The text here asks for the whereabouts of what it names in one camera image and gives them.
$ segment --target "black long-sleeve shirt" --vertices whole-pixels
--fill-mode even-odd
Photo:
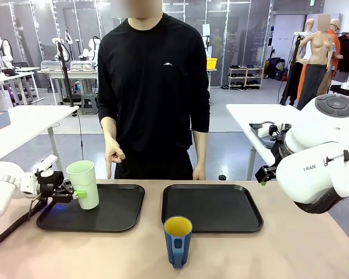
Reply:
[[[102,39],[98,82],[99,119],[116,120],[123,150],[188,149],[191,128],[208,132],[203,40],[196,29],[165,13],[150,30],[136,30],[125,20]]]

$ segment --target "shoe rack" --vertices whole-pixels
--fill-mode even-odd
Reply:
[[[244,76],[232,77],[233,74],[243,74]],[[263,79],[263,68],[239,68],[232,69],[229,68],[229,75],[227,77],[227,86],[229,89],[237,87],[259,87],[261,89]],[[250,80],[259,80],[258,84],[248,84]]]

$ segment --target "orange jacket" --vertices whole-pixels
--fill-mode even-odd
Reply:
[[[335,43],[336,53],[340,54],[340,40],[339,40],[337,34],[332,29],[330,31],[328,31],[328,34],[330,34],[332,36],[332,41]],[[334,71],[332,73],[333,77],[336,75],[337,65],[338,64],[339,64],[339,60],[337,58],[333,58],[332,66],[335,67],[335,69],[334,69]]]

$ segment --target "beige table surface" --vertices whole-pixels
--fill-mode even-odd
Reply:
[[[46,232],[33,218],[0,244],[0,279],[349,279],[349,238],[330,215],[304,213],[276,183],[262,187],[251,181],[235,184],[251,192],[265,221],[262,230],[193,235],[188,263],[174,270],[161,223],[162,192],[174,182],[134,183],[145,188],[145,198],[131,231]],[[0,218],[0,231],[28,204],[12,201]]]

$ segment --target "sleeve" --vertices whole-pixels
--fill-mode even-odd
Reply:
[[[116,97],[112,89],[112,82],[106,67],[106,59],[103,59],[103,51],[98,51],[98,95],[97,108],[98,118],[101,121],[104,117],[117,119]]]
[[[194,131],[207,133],[209,130],[207,57],[200,34],[190,52],[189,61],[191,128]]]

